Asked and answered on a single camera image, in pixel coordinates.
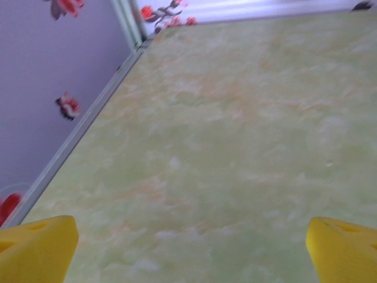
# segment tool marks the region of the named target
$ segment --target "yellow object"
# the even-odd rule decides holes
[[[313,218],[306,246],[321,283],[376,283],[377,231],[331,218]]]
[[[0,283],[62,283],[77,243],[72,216],[0,231]]]

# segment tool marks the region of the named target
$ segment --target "wall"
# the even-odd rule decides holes
[[[147,32],[169,25],[350,11],[361,0],[136,0]]]
[[[2,1],[2,200],[31,186],[131,54],[109,0],[75,1],[78,15],[65,16],[67,7],[59,0]],[[80,108],[73,120],[65,119],[55,102],[66,91]]]

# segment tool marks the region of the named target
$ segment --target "yellow plastic piece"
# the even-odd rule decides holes
[[[1,283],[62,283],[78,243],[72,216],[0,231]]]
[[[313,218],[306,246],[321,283],[376,283],[377,231],[331,218]]]

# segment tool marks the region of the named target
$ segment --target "green marble surface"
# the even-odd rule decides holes
[[[162,32],[25,220],[75,216],[66,283],[318,282],[311,217],[377,227],[376,27]]]

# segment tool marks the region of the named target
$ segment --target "floor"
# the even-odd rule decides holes
[[[376,25],[159,34],[25,220],[75,216],[66,283],[318,283],[311,217],[377,227]]]

